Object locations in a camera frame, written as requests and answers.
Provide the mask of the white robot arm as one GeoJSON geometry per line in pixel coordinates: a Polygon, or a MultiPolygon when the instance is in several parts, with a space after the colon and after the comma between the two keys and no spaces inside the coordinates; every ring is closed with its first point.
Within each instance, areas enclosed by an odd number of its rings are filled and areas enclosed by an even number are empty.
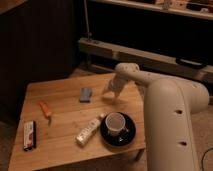
{"type": "Polygon", "coordinates": [[[128,82],[145,88],[143,97],[147,171],[200,171],[191,115],[208,107],[209,92],[196,81],[142,71],[119,63],[104,91],[119,95],[128,82]]]}

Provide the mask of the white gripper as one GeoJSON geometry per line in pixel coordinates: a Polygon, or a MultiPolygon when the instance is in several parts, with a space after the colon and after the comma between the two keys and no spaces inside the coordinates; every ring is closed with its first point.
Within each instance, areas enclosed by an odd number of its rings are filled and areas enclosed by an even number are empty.
{"type": "Polygon", "coordinates": [[[120,92],[124,89],[125,85],[128,83],[128,80],[121,76],[114,76],[110,81],[108,88],[104,88],[102,94],[109,93],[110,91],[114,92],[114,97],[118,98],[120,92]]]}

